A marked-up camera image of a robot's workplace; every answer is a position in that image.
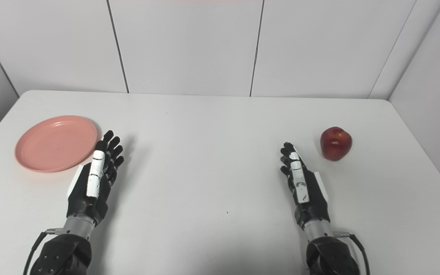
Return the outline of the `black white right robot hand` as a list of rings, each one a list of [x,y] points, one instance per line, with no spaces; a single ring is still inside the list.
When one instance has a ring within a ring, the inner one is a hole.
[[[283,163],[280,171],[287,178],[296,207],[294,214],[298,225],[304,229],[311,221],[330,222],[328,195],[320,174],[307,168],[292,143],[285,142],[280,152]]]

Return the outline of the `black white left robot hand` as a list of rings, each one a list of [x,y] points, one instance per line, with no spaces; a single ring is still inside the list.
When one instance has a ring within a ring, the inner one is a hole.
[[[91,162],[80,164],[68,190],[67,218],[88,217],[97,226],[108,212],[108,197],[124,162],[120,137],[107,131],[92,152]]]

